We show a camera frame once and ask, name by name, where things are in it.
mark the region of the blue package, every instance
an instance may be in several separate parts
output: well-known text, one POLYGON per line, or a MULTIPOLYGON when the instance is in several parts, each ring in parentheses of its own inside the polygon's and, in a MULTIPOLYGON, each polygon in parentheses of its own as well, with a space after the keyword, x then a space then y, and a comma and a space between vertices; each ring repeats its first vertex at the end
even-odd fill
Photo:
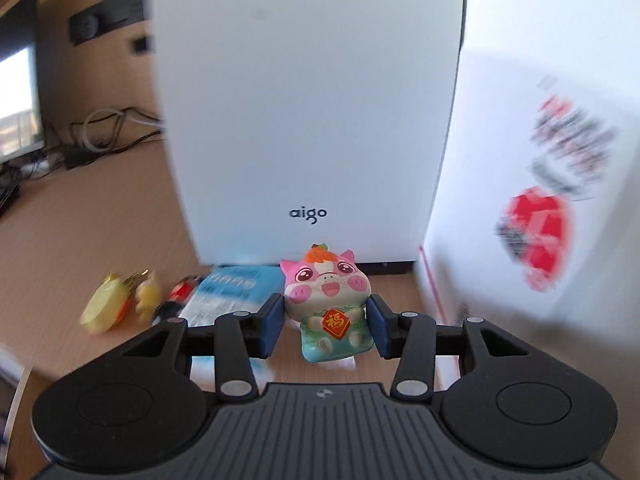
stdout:
MULTIPOLYGON (((191 295, 180 316, 189 326, 213 325, 216 318, 237 310, 258 312, 274 292, 284 289, 284 274, 279 267, 218 267, 206 277, 191 295)), ((259 388, 274 380, 268 362, 251 359, 251 367, 259 388)), ((192 359, 191 380, 205 390, 214 390, 214 358, 192 359)))

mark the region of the aigo logo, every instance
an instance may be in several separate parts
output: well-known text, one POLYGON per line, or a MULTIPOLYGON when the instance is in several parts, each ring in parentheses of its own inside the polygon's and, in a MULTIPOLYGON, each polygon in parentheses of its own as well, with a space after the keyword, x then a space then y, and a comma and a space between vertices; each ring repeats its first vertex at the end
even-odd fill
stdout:
POLYGON ((306 209, 302 206, 300 209, 292 209, 289 211, 289 216, 292 218, 305 218, 306 220, 313 220, 311 225, 318 222, 318 217, 324 218, 326 216, 326 209, 306 209))

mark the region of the red printed logo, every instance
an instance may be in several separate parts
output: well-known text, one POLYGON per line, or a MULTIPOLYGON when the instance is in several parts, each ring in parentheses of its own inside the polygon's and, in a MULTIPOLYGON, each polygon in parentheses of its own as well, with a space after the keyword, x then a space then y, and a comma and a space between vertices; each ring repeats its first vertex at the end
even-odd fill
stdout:
POLYGON ((351 321, 346 314, 336 308, 327 310, 326 314, 324 314, 324 317, 322 318, 322 328, 324 331, 335 337, 337 340, 344 337, 350 324, 351 321))
POLYGON ((560 277, 570 236, 569 203, 532 187, 514 197, 497 234, 511 256, 526 267, 525 279, 544 292, 560 277))

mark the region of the metal rivet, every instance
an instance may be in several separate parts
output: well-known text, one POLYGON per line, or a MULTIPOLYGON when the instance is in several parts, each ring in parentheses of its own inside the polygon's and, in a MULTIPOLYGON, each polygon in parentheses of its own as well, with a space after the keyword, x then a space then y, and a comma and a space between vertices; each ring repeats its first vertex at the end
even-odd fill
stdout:
POLYGON ((250 393, 251 390, 251 384, 240 379, 227 381, 220 386, 220 391, 229 397, 242 397, 250 393))
POLYGON ((325 388, 324 390, 316 391, 316 395, 318 397, 320 397, 321 399, 327 399, 327 398, 331 397, 333 394, 334 393, 328 388, 325 388))
POLYGON ((418 397, 429 391, 429 387, 422 381, 408 379, 396 384, 396 392, 407 397, 418 397))

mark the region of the toy figurine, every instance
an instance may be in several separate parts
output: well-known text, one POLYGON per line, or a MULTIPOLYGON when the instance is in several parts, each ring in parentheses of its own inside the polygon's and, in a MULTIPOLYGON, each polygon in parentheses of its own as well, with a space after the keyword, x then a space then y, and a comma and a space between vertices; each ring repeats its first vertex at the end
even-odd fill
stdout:
POLYGON ((80 325, 91 334, 99 334, 121 322, 129 311, 131 293, 142 279, 139 272, 126 280, 119 274, 109 274, 82 311, 80 325))
POLYGON ((142 277, 145 281, 136 289, 136 314, 139 322, 148 324, 156 308, 162 303, 162 287, 155 272, 145 271, 142 277))
POLYGON ((370 350, 363 306, 371 293, 352 251, 337 255, 313 245, 300 262, 282 260, 289 317, 300 322, 302 353, 310 362, 342 359, 370 350))

